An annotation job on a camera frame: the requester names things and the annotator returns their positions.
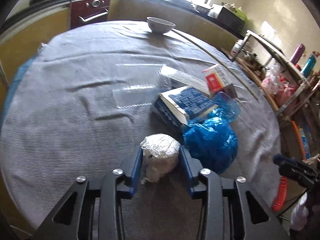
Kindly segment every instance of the oven handle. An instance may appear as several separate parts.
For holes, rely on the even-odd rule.
[[[106,10],[105,12],[97,14],[97,15],[92,16],[92,17],[89,17],[87,19],[83,19],[81,16],[79,16],[79,19],[81,20],[82,23],[88,23],[88,22],[90,22],[92,20],[95,20],[95,19],[101,17],[101,16],[107,15],[109,13],[109,11],[107,9],[105,9],[105,10]]]

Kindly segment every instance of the red and white box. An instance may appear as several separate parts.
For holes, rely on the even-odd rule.
[[[233,83],[228,77],[223,66],[216,64],[202,71],[202,73],[204,73],[209,90],[212,93],[216,94],[220,91],[223,91],[231,98],[237,97]]]

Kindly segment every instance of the cardboard box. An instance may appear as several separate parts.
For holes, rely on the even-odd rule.
[[[204,120],[218,106],[195,88],[185,86],[159,94],[152,111],[183,132],[186,125]]]
[[[201,92],[206,97],[210,98],[210,96],[211,96],[207,82],[205,82],[199,78],[196,78],[196,77],[191,76],[187,73],[176,70],[174,68],[168,67],[166,65],[164,65],[161,68],[161,74],[163,76],[169,77],[171,79],[171,83],[172,83],[173,88],[191,86],[191,87],[197,89],[199,92]]]
[[[223,66],[216,64],[202,72],[205,75],[209,90],[212,93],[216,94],[223,91],[231,98],[237,97],[233,83]]]

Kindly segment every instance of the round table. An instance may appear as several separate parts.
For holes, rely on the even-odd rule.
[[[216,48],[190,35],[230,66],[258,95],[230,75],[241,114],[231,123],[238,156],[224,177],[246,177],[271,205],[279,184],[277,119],[262,92]],[[78,175],[102,177],[119,167],[145,136],[172,134],[150,105],[117,107],[114,90],[132,82],[117,64],[167,64],[204,80],[216,62],[174,32],[154,35],[145,22],[105,22],[54,37],[23,77],[1,130],[0,164],[18,210],[38,227]],[[127,239],[195,239],[200,200],[191,200],[176,169],[140,185],[122,203]]]

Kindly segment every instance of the bowl rim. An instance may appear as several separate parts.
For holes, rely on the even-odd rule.
[[[172,27],[175,27],[176,25],[172,22],[169,22],[169,21],[166,21],[164,19],[160,19],[160,18],[156,18],[156,17],[147,17],[148,20],[152,21],[152,22],[155,22],[155,23],[159,23],[159,24],[163,24],[163,25],[168,25],[168,26],[172,26]],[[167,23],[161,23],[161,22],[157,22],[157,21],[154,21],[153,19],[158,19],[158,20],[162,20],[162,21],[165,21]]]

